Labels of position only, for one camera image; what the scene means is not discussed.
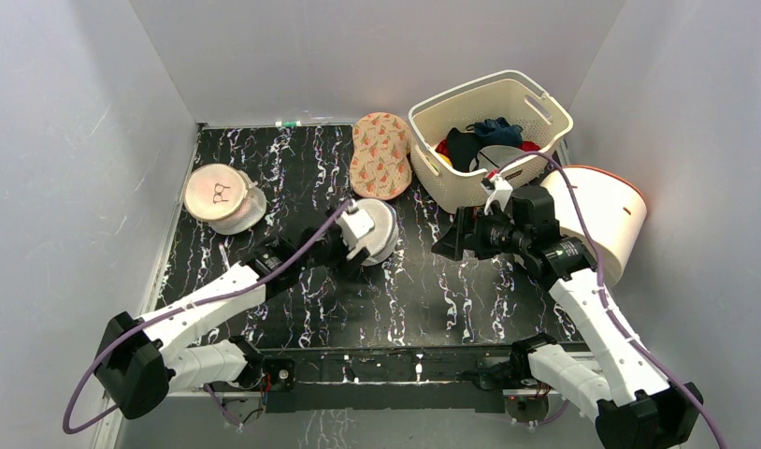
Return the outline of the clothes pile in basket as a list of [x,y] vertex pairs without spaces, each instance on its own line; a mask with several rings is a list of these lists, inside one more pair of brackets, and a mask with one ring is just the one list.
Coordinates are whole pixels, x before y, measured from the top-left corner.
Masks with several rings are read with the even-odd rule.
[[524,129],[504,117],[470,124],[466,131],[453,128],[436,147],[436,153],[458,172],[495,171],[511,159],[538,152],[540,146],[525,140]]

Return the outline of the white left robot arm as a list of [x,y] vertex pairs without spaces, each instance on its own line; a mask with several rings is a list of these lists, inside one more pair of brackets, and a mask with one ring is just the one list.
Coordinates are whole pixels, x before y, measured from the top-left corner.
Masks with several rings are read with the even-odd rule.
[[93,376],[116,410],[137,419],[173,392],[214,383],[252,389],[266,379],[266,359],[242,337],[196,346],[194,341],[233,316],[288,292],[306,269],[345,274],[377,262],[384,242],[375,224],[340,219],[310,228],[299,245],[267,239],[245,261],[172,304],[139,317],[121,312],[104,330]]

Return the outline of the cream perforated laundry basket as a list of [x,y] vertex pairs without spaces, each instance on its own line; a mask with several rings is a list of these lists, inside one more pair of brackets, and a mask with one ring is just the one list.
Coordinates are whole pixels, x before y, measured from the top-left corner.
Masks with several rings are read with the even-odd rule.
[[467,128],[484,119],[503,117],[520,125],[524,139],[551,155],[574,122],[562,105],[526,74],[502,70],[468,81],[414,105],[408,120],[416,146],[410,153],[413,170],[423,188],[438,204],[454,213],[458,207],[477,206],[487,194],[481,180],[485,169],[461,172],[447,166],[437,145],[449,131]]

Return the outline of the white cylindrical drum container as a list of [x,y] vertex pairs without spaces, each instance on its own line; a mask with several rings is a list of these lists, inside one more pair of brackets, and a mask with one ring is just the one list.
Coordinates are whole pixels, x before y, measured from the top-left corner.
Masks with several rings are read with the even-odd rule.
[[561,232],[586,242],[571,196],[576,196],[591,237],[603,253],[605,284],[616,285],[647,216],[640,191],[628,181],[596,167],[567,166],[569,183],[554,171],[540,185],[553,198]]

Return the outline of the green white marker pen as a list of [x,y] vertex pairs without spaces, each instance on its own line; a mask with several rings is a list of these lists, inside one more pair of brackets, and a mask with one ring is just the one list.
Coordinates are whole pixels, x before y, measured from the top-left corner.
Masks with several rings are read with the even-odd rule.
[[278,128],[295,128],[302,126],[300,121],[276,121],[275,126]]

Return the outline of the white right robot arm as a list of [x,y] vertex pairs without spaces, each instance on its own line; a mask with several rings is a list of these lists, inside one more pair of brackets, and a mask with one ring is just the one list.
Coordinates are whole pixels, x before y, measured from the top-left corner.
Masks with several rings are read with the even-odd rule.
[[596,260],[582,241],[562,234],[553,198],[540,186],[461,207],[432,252],[453,261],[465,252],[488,259],[511,254],[570,317],[598,370],[587,368],[546,333],[511,345],[508,361],[464,372],[482,384],[504,375],[509,384],[546,384],[593,422],[606,448],[673,448],[686,442],[702,396],[692,383],[670,380],[637,347],[639,340],[614,308],[597,277]]

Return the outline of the floral padded laundry bag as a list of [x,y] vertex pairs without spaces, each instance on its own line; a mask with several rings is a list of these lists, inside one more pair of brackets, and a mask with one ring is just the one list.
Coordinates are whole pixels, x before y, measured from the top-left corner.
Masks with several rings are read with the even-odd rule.
[[402,195],[412,182],[409,125],[388,112],[373,112],[352,127],[349,180],[353,191],[383,201]]

